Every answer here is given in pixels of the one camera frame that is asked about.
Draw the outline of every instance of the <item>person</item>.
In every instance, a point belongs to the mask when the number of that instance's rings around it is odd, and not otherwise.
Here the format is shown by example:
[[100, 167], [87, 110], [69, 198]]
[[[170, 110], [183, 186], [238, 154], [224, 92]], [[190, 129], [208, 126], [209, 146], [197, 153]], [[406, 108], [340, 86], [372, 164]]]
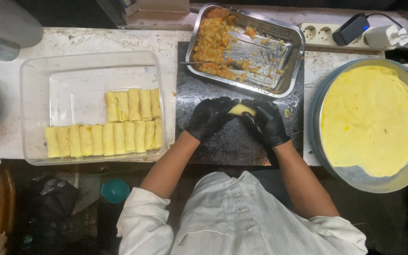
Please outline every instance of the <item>person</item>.
[[366, 236], [340, 217], [292, 145], [278, 106], [258, 99], [242, 100], [257, 112], [242, 115], [275, 152], [292, 211], [248, 171], [238, 178], [213, 172], [196, 184], [174, 237], [166, 224], [168, 198], [193, 152], [234, 118], [228, 112], [237, 103], [221, 97], [196, 106], [175, 144], [128, 196], [117, 223], [119, 254], [366, 254]]

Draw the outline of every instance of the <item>black cutting board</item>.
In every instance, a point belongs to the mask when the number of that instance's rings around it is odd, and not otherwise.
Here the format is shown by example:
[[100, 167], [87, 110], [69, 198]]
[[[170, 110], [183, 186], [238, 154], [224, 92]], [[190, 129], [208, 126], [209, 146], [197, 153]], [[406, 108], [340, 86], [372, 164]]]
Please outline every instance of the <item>black cutting board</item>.
[[[176, 102], [176, 139], [188, 125], [191, 114], [199, 102], [206, 98], [230, 97], [232, 99], [275, 98], [246, 89], [220, 83], [190, 72], [185, 64], [185, 55], [189, 42], [179, 42], [177, 46], [177, 102]], [[291, 116], [284, 119], [287, 134], [300, 154], [303, 154], [303, 80], [304, 61], [301, 61], [294, 89], [284, 98], [274, 102], [284, 110], [289, 109]], [[264, 148], [247, 130], [242, 120], [235, 118], [223, 129], [202, 143], [190, 159], [190, 163], [215, 165], [269, 166], [274, 159], [271, 149]]]

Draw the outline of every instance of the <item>power adapter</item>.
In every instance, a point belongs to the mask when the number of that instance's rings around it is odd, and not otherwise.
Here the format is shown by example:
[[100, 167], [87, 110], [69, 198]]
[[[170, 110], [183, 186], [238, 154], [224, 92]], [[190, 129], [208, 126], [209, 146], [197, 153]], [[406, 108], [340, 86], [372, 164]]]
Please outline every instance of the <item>power adapter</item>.
[[355, 14], [350, 20], [333, 32], [333, 40], [338, 46], [346, 46], [370, 27], [364, 13]]

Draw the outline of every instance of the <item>shirt sleeve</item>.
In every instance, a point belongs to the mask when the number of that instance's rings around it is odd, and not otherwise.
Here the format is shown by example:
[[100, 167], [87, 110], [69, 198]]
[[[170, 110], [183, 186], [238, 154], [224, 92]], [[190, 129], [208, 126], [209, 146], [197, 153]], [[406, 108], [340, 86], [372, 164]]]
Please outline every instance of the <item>shirt sleeve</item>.
[[174, 240], [172, 228], [166, 224], [169, 203], [150, 191], [133, 188], [116, 225], [117, 236], [122, 236], [120, 255], [169, 254]]
[[346, 254], [366, 254], [366, 236], [342, 217], [315, 216], [302, 223], [313, 233]]

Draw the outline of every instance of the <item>spoon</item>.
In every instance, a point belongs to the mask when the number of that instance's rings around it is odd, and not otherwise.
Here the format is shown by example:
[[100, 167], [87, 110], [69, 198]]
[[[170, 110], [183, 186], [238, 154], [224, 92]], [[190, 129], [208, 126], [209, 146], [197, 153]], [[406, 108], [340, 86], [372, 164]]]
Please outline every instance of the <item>spoon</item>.
[[212, 62], [180, 62], [181, 64], [229, 64], [234, 70], [243, 70], [243, 67], [236, 62], [212, 63]]

